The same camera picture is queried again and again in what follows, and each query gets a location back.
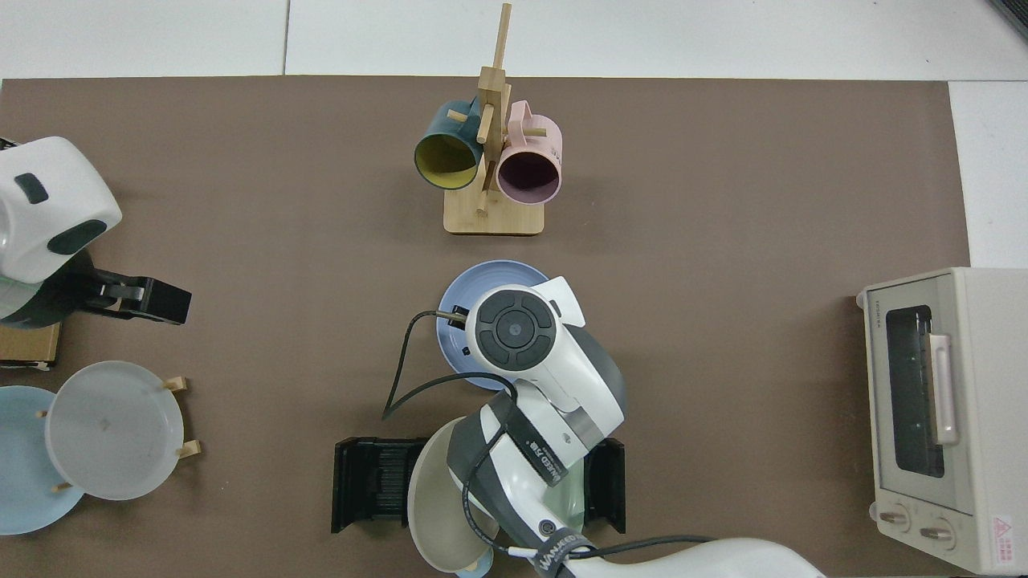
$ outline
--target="warning label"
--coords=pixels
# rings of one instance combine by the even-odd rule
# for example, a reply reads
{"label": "warning label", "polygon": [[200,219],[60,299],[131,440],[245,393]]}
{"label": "warning label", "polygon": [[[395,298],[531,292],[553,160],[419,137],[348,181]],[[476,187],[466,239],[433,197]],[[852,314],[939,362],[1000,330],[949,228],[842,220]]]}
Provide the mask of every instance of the warning label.
{"label": "warning label", "polygon": [[1014,520],[1008,515],[992,516],[992,562],[1012,566],[1014,559]]}

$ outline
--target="mug handle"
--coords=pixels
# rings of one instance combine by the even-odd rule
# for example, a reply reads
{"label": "mug handle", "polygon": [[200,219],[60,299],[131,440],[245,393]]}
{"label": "mug handle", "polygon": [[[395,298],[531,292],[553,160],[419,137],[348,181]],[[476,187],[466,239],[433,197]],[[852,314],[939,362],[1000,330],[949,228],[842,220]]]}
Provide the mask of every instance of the mug handle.
{"label": "mug handle", "polygon": [[524,121],[531,118],[528,101],[518,101],[511,105],[511,118],[507,121],[507,136],[512,146],[527,146],[524,138]]}

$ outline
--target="label on robot arm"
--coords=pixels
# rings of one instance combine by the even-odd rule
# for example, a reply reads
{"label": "label on robot arm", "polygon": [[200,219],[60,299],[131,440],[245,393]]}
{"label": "label on robot arm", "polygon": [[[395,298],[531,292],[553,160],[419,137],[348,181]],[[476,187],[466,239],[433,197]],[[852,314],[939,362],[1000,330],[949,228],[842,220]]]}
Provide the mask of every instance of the label on robot arm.
{"label": "label on robot arm", "polygon": [[992,563],[995,566],[1014,566],[1014,519],[1009,515],[992,515]]}
{"label": "label on robot arm", "polygon": [[[539,433],[539,430],[521,412],[521,409],[514,405],[511,398],[506,395],[498,395],[489,400],[489,407],[497,419],[505,424],[507,435],[514,441],[514,445],[536,470],[539,477],[550,487],[559,483],[567,474],[567,468],[560,462],[556,453]],[[507,416],[508,411],[512,411],[512,413],[510,418],[504,420],[504,416]]]}
{"label": "label on robot arm", "polygon": [[554,532],[545,544],[539,547],[539,551],[536,557],[533,558],[531,565],[536,567],[536,572],[540,576],[544,578],[556,578],[561,567],[564,565],[564,558],[567,557],[567,554],[572,553],[575,548],[582,546],[592,547],[592,542],[571,528],[561,528]]}

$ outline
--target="oven door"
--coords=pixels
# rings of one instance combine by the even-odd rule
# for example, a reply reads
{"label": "oven door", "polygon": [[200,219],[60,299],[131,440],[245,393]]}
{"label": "oven door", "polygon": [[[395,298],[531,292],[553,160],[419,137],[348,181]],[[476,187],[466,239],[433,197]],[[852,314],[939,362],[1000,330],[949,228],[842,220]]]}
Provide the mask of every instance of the oven door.
{"label": "oven door", "polygon": [[952,275],[868,292],[879,484],[974,514]]}

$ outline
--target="blue plate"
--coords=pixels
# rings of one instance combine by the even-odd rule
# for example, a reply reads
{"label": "blue plate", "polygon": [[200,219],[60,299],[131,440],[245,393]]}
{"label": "blue plate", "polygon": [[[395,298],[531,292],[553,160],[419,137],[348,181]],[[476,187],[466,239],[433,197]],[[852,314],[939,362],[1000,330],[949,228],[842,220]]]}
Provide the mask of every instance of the blue plate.
{"label": "blue plate", "polygon": [[0,536],[26,534],[47,527],[71,511],[82,491],[64,482],[46,454],[46,420],[53,394],[39,388],[0,388]]}
{"label": "blue plate", "polygon": [[[489,289],[509,283],[530,287],[545,281],[549,281],[549,278],[539,269],[519,261],[507,259],[485,261],[462,273],[453,280],[453,283],[450,283],[446,292],[443,293],[443,300],[439,302],[439,310],[449,312],[453,310],[453,305],[470,310],[475,301]],[[464,355],[464,348],[468,347],[468,339],[463,330],[450,327],[446,324],[445,319],[438,319],[436,321],[436,335],[439,337],[439,348],[443,351],[443,357],[446,358],[453,371],[463,373],[485,370],[471,356]],[[473,377],[468,381],[487,390],[503,389],[502,385],[491,380]]]}

